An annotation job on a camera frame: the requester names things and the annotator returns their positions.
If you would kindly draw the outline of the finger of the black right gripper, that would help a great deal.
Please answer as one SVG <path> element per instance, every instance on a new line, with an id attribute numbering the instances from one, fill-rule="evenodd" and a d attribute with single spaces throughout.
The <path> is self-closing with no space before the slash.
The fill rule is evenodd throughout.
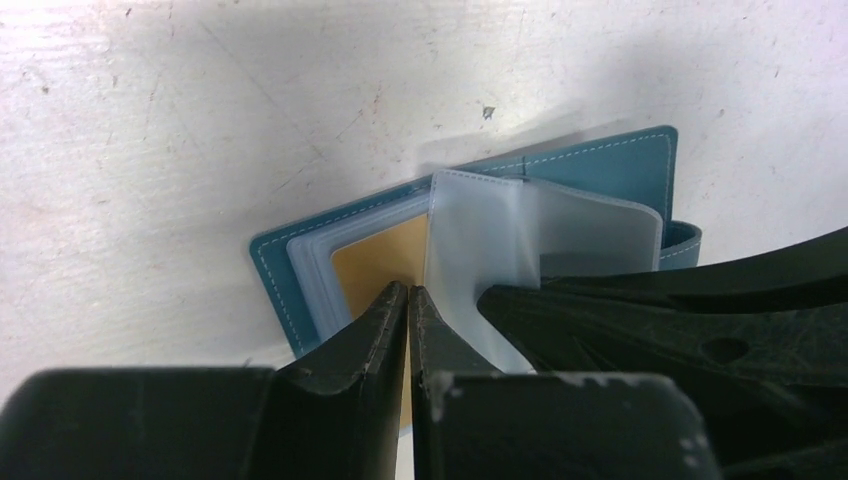
<path id="1" fill-rule="evenodd" d="M 651 372 L 729 479 L 847 475 L 847 233 L 679 270 L 493 286 L 478 310 L 540 372 Z"/>

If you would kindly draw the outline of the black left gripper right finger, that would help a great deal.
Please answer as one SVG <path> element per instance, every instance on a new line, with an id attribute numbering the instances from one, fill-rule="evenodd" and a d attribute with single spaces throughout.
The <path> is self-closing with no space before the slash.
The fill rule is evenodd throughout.
<path id="1" fill-rule="evenodd" d="M 647 373 L 498 370 L 409 293 L 419 479 L 718 479 L 694 403 Z"/>

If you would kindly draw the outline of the blue leather card holder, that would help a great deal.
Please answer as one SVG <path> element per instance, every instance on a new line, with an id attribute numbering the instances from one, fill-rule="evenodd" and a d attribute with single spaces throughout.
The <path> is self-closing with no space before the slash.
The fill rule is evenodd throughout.
<path id="1" fill-rule="evenodd" d="M 567 187 L 645 204 L 663 218 L 662 270 L 697 265 L 699 227 L 672 217 L 678 132 L 657 126 L 531 155 L 490 158 L 464 165 L 466 172 L 492 177 L 527 176 Z M 357 199 L 255 237 L 249 253 L 296 357 L 326 340 L 309 313 L 287 253 L 288 243 L 311 231 L 399 206 L 429 195 L 428 176 Z"/>

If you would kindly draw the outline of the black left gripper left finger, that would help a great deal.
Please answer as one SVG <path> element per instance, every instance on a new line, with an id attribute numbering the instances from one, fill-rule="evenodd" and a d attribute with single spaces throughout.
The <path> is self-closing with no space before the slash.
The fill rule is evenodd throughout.
<path id="1" fill-rule="evenodd" d="M 408 289 L 282 369 L 54 369 L 1 413 L 5 479 L 391 479 Z"/>

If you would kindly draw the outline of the gold card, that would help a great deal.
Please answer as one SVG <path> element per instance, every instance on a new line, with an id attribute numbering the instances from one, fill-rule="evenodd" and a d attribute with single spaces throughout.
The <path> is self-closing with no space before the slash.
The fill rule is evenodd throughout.
<path id="1" fill-rule="evenodd" d="M 331 256 L 351 319 L 356 320 L 391 281 L 423 282 L 428 218 L 417 215 L 336 250 Z"/>

